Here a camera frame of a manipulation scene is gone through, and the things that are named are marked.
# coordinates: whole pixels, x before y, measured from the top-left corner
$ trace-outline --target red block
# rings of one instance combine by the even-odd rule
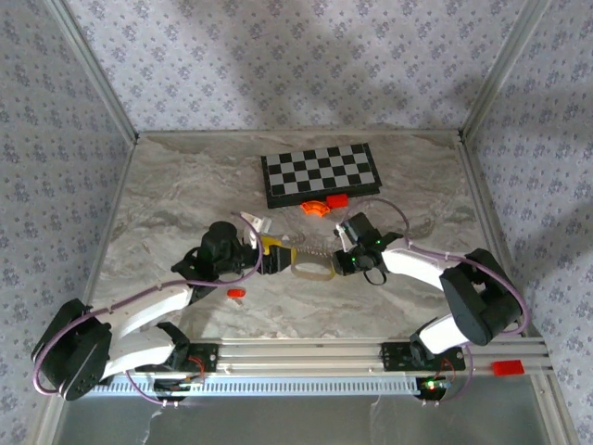
[[[226,291],[226,295],[231,299],[241,299],[245,293],[246,291],[241,287],[233,287]]]
[[[492,362],[492,374],[496,377],[523,375],[525,370],[520,360],[506,360],[504,362]]]
[[[348,207],[348,195],[341,193],[339,195],[331,195],[326,199],[327,207],[330,209],[340,209],[342,207]]]

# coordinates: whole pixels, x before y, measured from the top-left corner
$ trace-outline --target mounting plate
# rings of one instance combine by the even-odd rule
[[[381,360],[385,371],[435,371],[441,369],[443,359],[448,359],[455,371],[465,370],[463,351],[461,348],[451,348],[435,356],[424,366],[419,366],[412,361],[409,341],[389,341],[381,344]]]

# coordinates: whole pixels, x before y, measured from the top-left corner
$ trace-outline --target chessboard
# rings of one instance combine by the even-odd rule
[[[261,167],[269,209],[341,193],[372,195],[381,186],[368,144],[262,156]]]

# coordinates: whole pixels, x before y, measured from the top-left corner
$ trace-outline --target wall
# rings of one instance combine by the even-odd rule
[[[593,5],[552,2],[472,143],[582,443],[593,443]]]
[[[524,0],[69,0],[137,131],[459,128]]]
[[[0,443],[17,444],[34,342],[83,294],[128,148],[43,2],[0,17]]]

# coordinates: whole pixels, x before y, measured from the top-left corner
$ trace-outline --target gray marble table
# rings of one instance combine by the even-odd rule
[[[171,277],[171,265],[199,245],[211,223],[241,227],[231,211],[271,218],[274,234],[301,233],[307,245],[336,247],[332,231],[344,210],[321,219],[299,207],[267,209],[259,156],[362,142],[369,143],[384,184],[379,196],[408,214],[417,242],[461,252],[484,245],[458,154],[446,144],[403,133],[148,136],[132,159],[93,304]],[[383,232],[402,229],[383,205],[364,211]],[[167,319],[190,338],[407,337],[447,311],[438,291],[396,275],[377,287],[361,274],[316,283],[284,271],[256,275],[245,288],[241,303],[217,289]]]

